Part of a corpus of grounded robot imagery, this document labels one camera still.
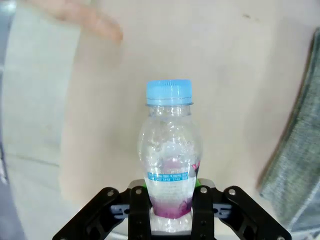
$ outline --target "hand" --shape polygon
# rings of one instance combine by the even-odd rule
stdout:
[[[123,39],[123,32],[114,20],[80,3],[80,0],[25,0],[25,2],[45,10],[58,20],[78,24],[117,44]]]

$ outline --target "bottle label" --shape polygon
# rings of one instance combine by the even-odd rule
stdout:
[[[175,174],[157,174],[148,172],[146,187],[157,216],[177,219],[189,213],[196,177],[188,172]]]

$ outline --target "screw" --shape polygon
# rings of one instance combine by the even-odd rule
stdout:
[[[202,187],[200,189],[200,192],[203,193],[203,194],[206,194],[208,192],[208,190],[205,187]]]
[[[229,194],[232,195],[232,196],[234,196],[234,195],[236,195],[236,191],[235,191],[234,189],[230,189],[230,190],[229,190]]]
[[[108,195],[109,197],[111,197],[113,194],[114,194],[114,191],[113,191],[113,190],[108,191],[108,193],[107,193],[107,195]]]

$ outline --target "blue bottle cap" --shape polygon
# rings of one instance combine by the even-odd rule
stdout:
[[[149,81],[146,85],[148,106],[181,106],[192,103],[192,84],[187,79]]]

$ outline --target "clear plastic bottle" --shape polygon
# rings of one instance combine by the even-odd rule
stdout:
[[[202,140],[192,121],[189,80],[150,81],[146,90],[149,117],[138,153],[154,214],[178,219],[191,211],[202,156]]]

